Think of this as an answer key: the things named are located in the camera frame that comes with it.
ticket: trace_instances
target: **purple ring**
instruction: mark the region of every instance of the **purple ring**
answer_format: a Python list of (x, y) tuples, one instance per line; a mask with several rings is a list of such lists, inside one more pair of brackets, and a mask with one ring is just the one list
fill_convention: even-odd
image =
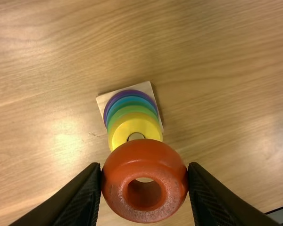
[(138, 90), (134, 90), (134, 89), (126, 89), (123, 91), (120, 91), (118, 93), (116, 93), (106, 104), (105, 109), (104, 109), (104, 114), (103, 114), (103, 118), (104, 118), (104, 123), (106, 125), (106, 120), (107, 120), (107, 114), (108, 111), (110, 110), (110, 108), (112, 107), (112, 105), (120, 98), (123, 97), (127, 97), (127, 96), (135, 96), (135, 97), (142, 97), (146, 100), (148, 100), (153, 107), (155, 108), (157, 115), (158, 115), (158, 110), (157, 110), (157, 106), (155, 104), (155, 102), (152, 100), (151, 97), (149, 97), (147, 94), (145, 94), (144, 92), (138, 91)]

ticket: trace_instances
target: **red ring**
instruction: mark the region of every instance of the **red ring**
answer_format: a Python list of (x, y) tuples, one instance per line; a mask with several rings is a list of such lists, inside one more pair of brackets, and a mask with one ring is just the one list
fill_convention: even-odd
[[(136, 178), (151, 178), (143, 183)], [(150, 139), (127, 142), (114, 150), (102, 170), (102, 193), (119, 216), (138, 223), (174, 214), (188, 191), (187, 169), (168, 145)]]

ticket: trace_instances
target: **wood grain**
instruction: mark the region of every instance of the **wood grain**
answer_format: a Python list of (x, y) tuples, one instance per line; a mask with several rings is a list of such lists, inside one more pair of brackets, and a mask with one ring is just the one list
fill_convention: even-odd
[[(142, 81), (186, 164), (283, 206), (283, 0), (1, 0), (0, 226), (104, 163), (95, 97)], [(101, 200), (98, 225), (135, 223)]]

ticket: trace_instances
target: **foam ring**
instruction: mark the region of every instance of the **foam ring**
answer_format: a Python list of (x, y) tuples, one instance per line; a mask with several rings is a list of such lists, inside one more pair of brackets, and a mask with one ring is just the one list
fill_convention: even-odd
[(126, 115), (128, 113), (132, 113), (132, 112), (141, 112), (144, 114), (147, 114), (149, 116), (151, 116), (153, 119), (155, 119), (155, 121), (157, 123), (159, 123), (158, 121), (158, 117), (156, 114), (154, 114), (151, 110), (149, 110), (147, 107), (144, 106), (139, 106), (139, 105), (130, 105), (130, 106), (126, 106), (123, 107), (121, 109), (119, 109), (112, 117), (111, 119), (107, 121), (107, 131), (108, 133), (111, 130), (111, 127), (114, 125), (114, 123), (116, 122), (117, 119), (119, 119), (120, 117), (122, 117), (123, 115)]
[(103, 114), (103, 118), (104, 118), (104, 122), (107, 121), (107, 114), (108, 111), (110, 110), (111, 106), (120, 98), (123, 97), (128, 97), (128, 96), (135, 96), (135, 97), (142, 97), (145, 100), (148, 100), (155, 108), (156, 113), (158, 114), (158, 110), (157, 110), (157, 106), (155, 101), (153, 101), (153, 99), (151, 97), (149, 97), (147, 94), (139, 91), (139, 90), (134, 90), (134, 89), (126, 89), (123, 91), (120, 91), (118, 93), (116, 93), (112, 98), (110, 98), (110, 100), (107, 102), (105, 109), (104, 109), (104, 114)]
[(108, 133), (108, 143), (111, 151), (127, 142), (133, 133), (141, 133), (146, 139), (162, 142), (162, 132), (158, 122), (151, 116), (140, 113), (128, 113), (117, 119)]
[(125, 107), (125, 106), (130, 106), (130, 105), (142, 105), (144, 107), (147, 107), (149, 110), (151, 110), (153, 113), (155, 113), (158, 117), (158, 114), (155, 110), (155, 108), (153, 107), (153, 105), (143, 99), (142, 97), (135, 97), (135, 96), (128, 96), (128, 97), (123, 97), (119, 100), (117, 100), (110, 108), (110, 110), (108, 111), (106, 120), (105, 122), (105, 126), (106, 128), (108, 127), (107, 123), (108, 121), (110, 121), (111, 117), (121, 108)]

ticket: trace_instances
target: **stacking rings toy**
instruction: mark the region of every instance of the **stacking rings toy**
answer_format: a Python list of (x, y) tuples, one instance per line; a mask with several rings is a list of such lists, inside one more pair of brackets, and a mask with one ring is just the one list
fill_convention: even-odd
[[(132, 87), (140, 90), (113, 91), (114, 95), (97, 98), (111, 150), (102, 169), (101, 190), (119, 216), (153, 223), (182, 205), (188, 191), (187, 169), (179, 154), (162, 142), (151, 84)], [(151, 181), (144, 183), (140, 178)]]

